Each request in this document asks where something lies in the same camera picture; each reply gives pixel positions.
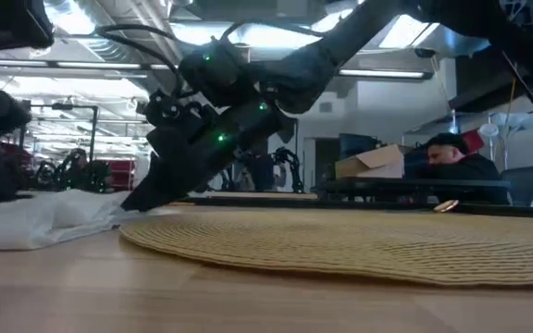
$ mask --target office chair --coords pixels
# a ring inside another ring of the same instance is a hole
[[[511,182],[509,194],[513,206],[531,207],[533,203],[533,166],[505,170],[501,178]]]

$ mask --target cardboard box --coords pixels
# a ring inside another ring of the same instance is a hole
[[[402,178],[404,174],[404,154],[408,147],[398,144],[353,155],[335,164],[336,178]]]

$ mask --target desk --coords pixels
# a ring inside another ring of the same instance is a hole
[[[533,291],[235,270],[150,252],[112,230],[0,253],[0,332],[533,333]]]
[[[343,178],[328,181],[319,189],[327,194],[345,194],[349,197],[414,195],[427,198],[436,191],[468,192],[510,187],[511,183],[503,180]]]

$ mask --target white towel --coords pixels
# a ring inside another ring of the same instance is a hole
[[[111,229],[128,192],[71,190],[0,203],[0,250],[34,250]]]

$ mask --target round woven mat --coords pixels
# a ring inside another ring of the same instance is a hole
[[[218,263],[440,285],[533,285],[533,219],[347,211],[164,216],[120,232]]]

